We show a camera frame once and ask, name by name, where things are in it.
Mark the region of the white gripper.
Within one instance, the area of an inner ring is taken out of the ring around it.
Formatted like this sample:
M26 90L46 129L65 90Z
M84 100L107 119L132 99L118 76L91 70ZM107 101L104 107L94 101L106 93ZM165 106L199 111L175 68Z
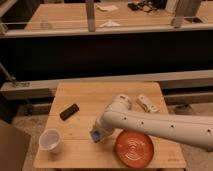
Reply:
M90 136L92 140L97 143L100 140L112 135L114 130L115 128L106 123L102 118L97 118L92 130L90 131Z

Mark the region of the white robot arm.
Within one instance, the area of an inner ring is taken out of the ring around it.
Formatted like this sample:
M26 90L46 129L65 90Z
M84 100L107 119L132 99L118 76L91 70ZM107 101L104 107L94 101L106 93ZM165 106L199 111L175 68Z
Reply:
M114 97L96 119L90 131L92 140L97 143L116 129L124 129L213 151L213 117L149 114L131 107L127 95Z

